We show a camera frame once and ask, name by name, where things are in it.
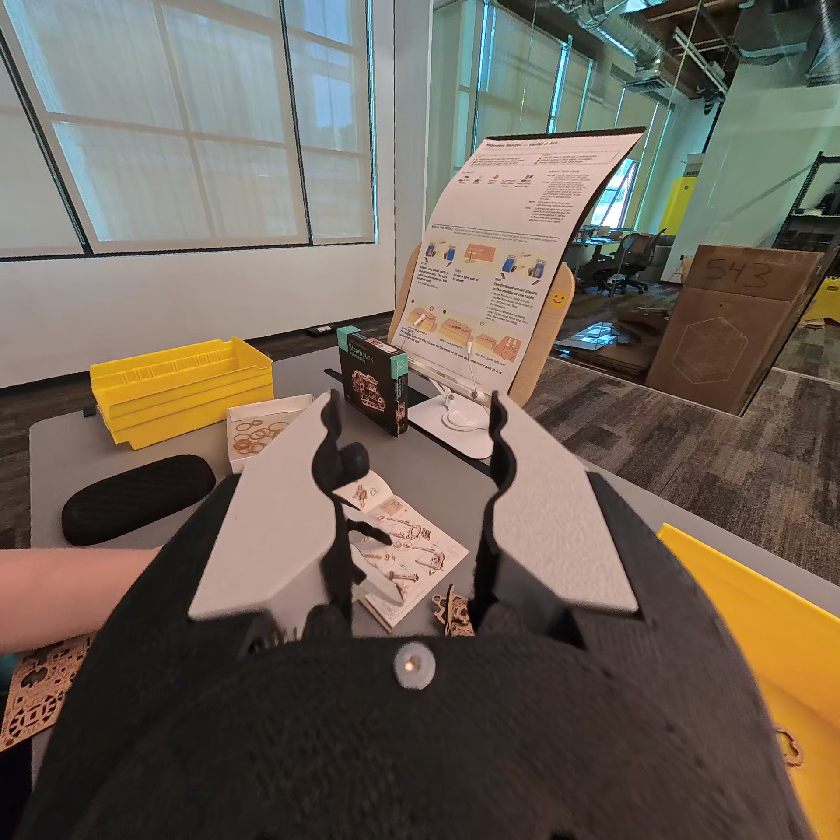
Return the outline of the black model kit box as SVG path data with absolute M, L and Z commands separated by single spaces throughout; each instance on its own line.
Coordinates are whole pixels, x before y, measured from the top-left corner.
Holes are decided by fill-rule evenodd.
M 404 434 L 406 353 L 353 326 L 338 328 L 337 337 L 345 400 L 391 436 Z

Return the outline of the instruction booklet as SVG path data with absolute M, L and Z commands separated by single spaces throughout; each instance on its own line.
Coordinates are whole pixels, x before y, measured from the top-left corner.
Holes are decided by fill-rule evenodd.
M 350 546 L 386 574 L 400 588 L 403 605 L 391 605 L 374 595 L 367 599 L 393 627 L 403 620 L 446 573 L 467 556 L 467 549 L 397 496 L 383 478 L 369 471 L 361 481 L 336 489 L 343 512 L 366 519 L 387 532 L 392 545 L 360 534 L 349 534 Z

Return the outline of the printed instruction sheet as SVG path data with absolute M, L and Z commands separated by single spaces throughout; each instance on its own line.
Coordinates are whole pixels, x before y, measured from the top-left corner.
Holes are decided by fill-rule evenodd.
M 388 340 L 412 370 L 488 403 L 512 394 L 569 243 L 644 126 L 489 137 L 409 259 Z

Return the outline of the large paned window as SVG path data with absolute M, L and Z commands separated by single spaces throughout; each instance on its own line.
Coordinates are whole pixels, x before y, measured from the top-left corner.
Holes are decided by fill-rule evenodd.
M 371 2 L 2 2 L 2 258 L 377 238 Z

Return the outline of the yellow floor sign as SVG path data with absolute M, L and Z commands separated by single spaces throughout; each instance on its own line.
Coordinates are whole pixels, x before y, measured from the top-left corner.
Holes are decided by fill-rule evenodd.
M 826 277 L 802 317 L 802 322 L 829 320 L 839 324 L 839 278 Z

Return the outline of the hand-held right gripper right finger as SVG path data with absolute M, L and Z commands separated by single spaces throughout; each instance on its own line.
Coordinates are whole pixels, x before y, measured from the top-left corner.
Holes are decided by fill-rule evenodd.
M 627 579 L 588 471 L 506 393 L 490 401 L 490 477 L 476 553 L 472 622 L 506 604 L 527 624 L 571 607 L 633 616 Z

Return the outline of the black wrist rest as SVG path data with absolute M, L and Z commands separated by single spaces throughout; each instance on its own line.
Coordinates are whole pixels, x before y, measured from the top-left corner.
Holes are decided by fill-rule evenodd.
M 105 543 L 189 508 L 215 486 L 200 456 L 159 459 L 80 489 L 62 508 L 62 534 L 74 547 Z

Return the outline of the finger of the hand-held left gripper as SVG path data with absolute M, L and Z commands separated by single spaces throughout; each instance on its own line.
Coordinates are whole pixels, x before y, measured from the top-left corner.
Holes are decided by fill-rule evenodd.
M 351 560 L 354 596 L 374 595 L 394 606 L 404 604 L 403 595 L 396 583 L 368 561 L 353 545 L 351 545 Z
M 348 516 L 346 513 L 343 514 L 344 522 L 345 522 L 345 529 L 348 534 L 360 534 L 360 539 L 369 539 L 373 540 L 376 543 L 380 543 L 382 545 L 391 546 L 392 545 L 392 538 L 387 533 L 377 528 L 375 525 L 371 524 L 368 520 L 356 519 Z

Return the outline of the large cardboard box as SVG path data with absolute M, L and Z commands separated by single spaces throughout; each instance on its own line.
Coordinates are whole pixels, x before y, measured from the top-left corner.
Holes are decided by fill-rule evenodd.
M 699 245 L 646 387 L 739 415 L 824 272 L 812 251 Z

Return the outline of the white cardboard tray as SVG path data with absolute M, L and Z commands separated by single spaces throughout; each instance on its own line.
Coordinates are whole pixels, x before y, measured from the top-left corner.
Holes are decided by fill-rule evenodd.
M 231 444 L 235 424 L 260 418 L 268 424 L 277 421 L 284 421 L 289 422 L 291 425 L 291 423 L 303 411 L 309 408 L 309 406 L 313 403 L 313 400 L 314 397 L 311 394 L 305 394 L 229 408 L 227 410 L 226 419 L 227 456 L 233 473 L 241 473 L 246 460 L 260 453 L 259 452 L 255 455 L 237 456 L 236 453 L 232 451 Z

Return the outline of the black office chair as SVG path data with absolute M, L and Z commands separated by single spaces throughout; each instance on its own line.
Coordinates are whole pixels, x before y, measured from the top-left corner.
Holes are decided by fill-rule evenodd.
M 607 281 L 615 275 L 616 268 L 613 256 L 602 252 L 604 245 L 604 243 L 597 244 L 592 257 L 577 270 L 576 288 L 578 291 L 589 288 L 594 288 L 596 293 L 606 291 Z
M 656 234 L 632 232 L 624 237 L 614 255 L 614 272 L 611 276 L 610 297 L 619 293 L 624 295 L 632 287 L 639 295 L 648 292 L 648 284 L 639 277 L 651 267 L 658 247 L 658 241 L 666 235 L 666 227 Z

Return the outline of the black metal rack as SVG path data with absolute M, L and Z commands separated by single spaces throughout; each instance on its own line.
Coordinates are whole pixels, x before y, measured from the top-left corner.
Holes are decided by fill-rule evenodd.
M 839 156 L 820 152 L 773 241 L 775 249 L 827 253 L 838 247 Z

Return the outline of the laser-cut wooden sheet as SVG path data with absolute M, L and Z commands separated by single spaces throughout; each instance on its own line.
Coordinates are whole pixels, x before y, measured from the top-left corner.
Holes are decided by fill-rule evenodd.
M 12 674 L 3 712 L 1 751 L 52 727 L 95 633 L 27 652 Z

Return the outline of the wooden model assembly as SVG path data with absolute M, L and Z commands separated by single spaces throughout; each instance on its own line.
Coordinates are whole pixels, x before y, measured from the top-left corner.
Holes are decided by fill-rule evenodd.
M 442 624 L 445 637 L 474 637 L 468 600 L 450 585 L 445 594 L 433 595 L 434 617 Z

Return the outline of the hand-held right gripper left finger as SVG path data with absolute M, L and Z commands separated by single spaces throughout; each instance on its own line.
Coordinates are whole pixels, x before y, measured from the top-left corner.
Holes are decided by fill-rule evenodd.
M 352 621 L 350 541 L 339 477 L 342 399 L 320 395 L 239 475 L 188 615 L 268 613 L 305 623 L 336 606 Z

